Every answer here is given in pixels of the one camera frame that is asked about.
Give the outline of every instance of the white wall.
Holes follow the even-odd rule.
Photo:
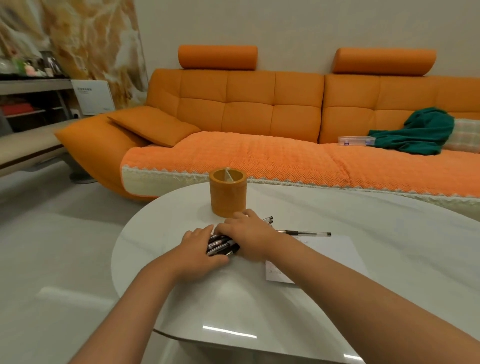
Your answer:
[[[328,73],[339,47],[432,48],[431,74],[480,76],[479,0],[135,0],[147,71],[180,44],[253,44],[258,69]]]

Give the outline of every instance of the wall outlet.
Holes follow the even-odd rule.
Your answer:
[[[80,110],[70,109],[70,112],[72,113],[72,117],[74,119],[83,119],[83,117],[84,117]]]

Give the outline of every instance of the sofa leg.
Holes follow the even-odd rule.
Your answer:
[[[60,156],[61,160],[67,163],[72,170],[70,174],[70,181],[75,184],[87,184],[96,182],[96,179],[90,176],[80,164],[69,154],[64,153]]]

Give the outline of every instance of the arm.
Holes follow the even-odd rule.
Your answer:
[[[239,253],[268,260],[327,314],[368,364],[480,363],[480,342],[356,271],[273,230],[251,210],[216,232]]]
[[[175,284],[198,279],[228,263],[224,255],[205,254],[212,227],[187,231],[179,246],[146,265],[70,364],[140,363],[158,313]]]

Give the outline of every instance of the orange pillow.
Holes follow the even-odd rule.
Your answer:
[[[151,106],[138,106],[107,115],[114,123],[159,146],[173,147],[190,134],[201,131]]]

